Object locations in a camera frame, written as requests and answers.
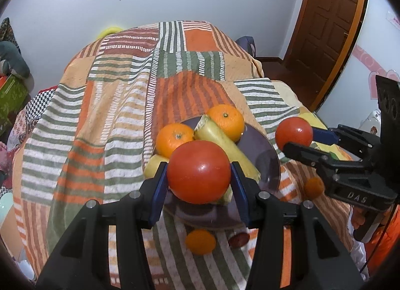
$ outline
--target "cable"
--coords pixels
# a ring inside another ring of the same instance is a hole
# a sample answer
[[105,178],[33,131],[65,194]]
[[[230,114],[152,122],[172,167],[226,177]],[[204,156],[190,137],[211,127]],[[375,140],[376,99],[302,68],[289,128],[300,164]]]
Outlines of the cable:
[[384,236],[385,233],[386,233],[386,230],[387,230],[388,227],[389,227],[389,224],[390,224],[390,222],[391,222],[391,219],[393,218],[393,215],[394,215],[394,213],[396,212],[396,208],[397,208],[397,202],[396,202],[395,205],[393,206],[393,209],[392,209],[391,214],[390,214],[390,216],[389,216],[389,220],[387,221],[387,224],[386,224],[385,227],[383,228],[382,235],[379,237],[379,239],[378,239],[378,241],[377,241],[377,244],[376,244],[376,246],[375,246],[374,249],[373,249],[373,252],[372,252],[371,255],[368,257],[367,261],[365,262],[365,264],[363,265],[363,267],[362,267],[361,270],[359,271],[360,273],[362,273],[362,272],[364,271],[365,267],[367,266],[367,264],[370,262],[370,260],[372,259],[373,255],[374,255],[375,252],[377,251],[377,248],[378,248],[379,244],[381,243],[381,241],[382,241],[382,239],[383,239],[383,236]]

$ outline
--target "orange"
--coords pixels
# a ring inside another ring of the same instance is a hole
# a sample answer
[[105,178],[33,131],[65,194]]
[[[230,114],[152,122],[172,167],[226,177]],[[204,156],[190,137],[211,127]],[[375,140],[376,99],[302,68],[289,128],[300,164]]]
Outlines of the orange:
[[233,142],[239,141],[245,130],[243,115],[233,106],[219,104],[206,113]]
[[155,148],[159,155],[169,158],[177,147],[192,140],[191,127],[182,123],[171,123],[159,131]]
[[324,183],[319,177],[310,178],[304,185],[304,192],[309,200],[319,197],[324,191]]
[[195,229],[186,236],[187,248],[195,255],[211,253],[216,245],[215,237],[207,230]]

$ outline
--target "green box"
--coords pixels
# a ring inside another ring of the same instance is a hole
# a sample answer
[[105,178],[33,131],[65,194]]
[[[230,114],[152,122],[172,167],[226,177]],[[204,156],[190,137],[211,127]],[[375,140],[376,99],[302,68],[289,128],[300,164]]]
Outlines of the green box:
[[16,116],[27,96],[27,88],[17,77],[11,75],[0,88],[0,136],[13,124],[9,115]]

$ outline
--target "wooden floor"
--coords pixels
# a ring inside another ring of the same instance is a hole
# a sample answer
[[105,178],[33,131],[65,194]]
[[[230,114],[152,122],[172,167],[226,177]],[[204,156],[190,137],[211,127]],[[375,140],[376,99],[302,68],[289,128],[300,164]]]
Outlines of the wooden floor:
[[294,91],[305,107],[309,108],[311,106],[317,94],[306,81],[286,69],[279,62],[263,62],[262,66],[265,77],[271,80],[283,81]]

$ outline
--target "bed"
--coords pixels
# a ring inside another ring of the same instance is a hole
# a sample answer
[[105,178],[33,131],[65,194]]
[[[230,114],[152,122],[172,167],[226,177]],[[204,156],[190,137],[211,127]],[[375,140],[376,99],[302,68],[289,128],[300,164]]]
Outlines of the bed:
[[[260,62],[207,22],[162,22],[106,36],[83,48],[50,90],[33,131],[12,134],[16,224],[36,275],[87,200],[112,202],[140,187],[161,127],[213,105],[235,105],[246,123],[267,136],[281,163],[278,198],[301,202],[304,183],[316,176],[315,169],[286,158],[274,134],[290,116],[324,128],[321,121],[287,85],[265,77]],[[351,160],[336,145],[315,146]],[[324,195],[314,203],[350,251],[349,205]],[[217,247],[204,257],[185,248],[187,231],[166,212],[152,230],[143,230],[156,289],[244,289],[257,230],[216,232]],[[240,231],[249,233],[250,241],[229,248],[229,235]],[[118,287],[115,239],[111,226],[110,281]],[[283,269],[281,285],[287,285],[290,267]]]

